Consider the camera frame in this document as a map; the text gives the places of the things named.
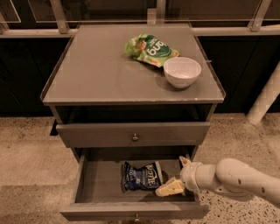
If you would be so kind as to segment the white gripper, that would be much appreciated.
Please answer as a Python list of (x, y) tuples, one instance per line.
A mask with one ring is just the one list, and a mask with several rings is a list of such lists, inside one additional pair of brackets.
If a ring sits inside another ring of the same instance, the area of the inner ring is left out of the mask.
[(190, 159), (180, 156), (179, 161), (183, 165), (180, 172), (180, 179), (175, 177), (170, 178), (165, 184), (161, 185), (156, 190), (156, 195), (159, 197), (166, 197), (182, 193), (185, 188), (188, 191), (197, 193), (200, 188), (196, 180), (196, 171), (198, 170), (200, 163), (191, 162)]

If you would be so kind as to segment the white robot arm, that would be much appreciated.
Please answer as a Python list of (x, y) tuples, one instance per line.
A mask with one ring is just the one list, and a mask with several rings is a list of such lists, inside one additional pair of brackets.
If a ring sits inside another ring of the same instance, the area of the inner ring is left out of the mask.
[(217, 164), (192, 162), (179, 157), (183, 168), (180, 179), (170, 178), (156, 190), (156, 195), (165, 197), (182, 193), (185, 189), (197, 192), (209, 190), (233, 200), (262, 198), (275, 207), (280, 207), (280, 179), (262, 173), (234, 158), (224, 158)]

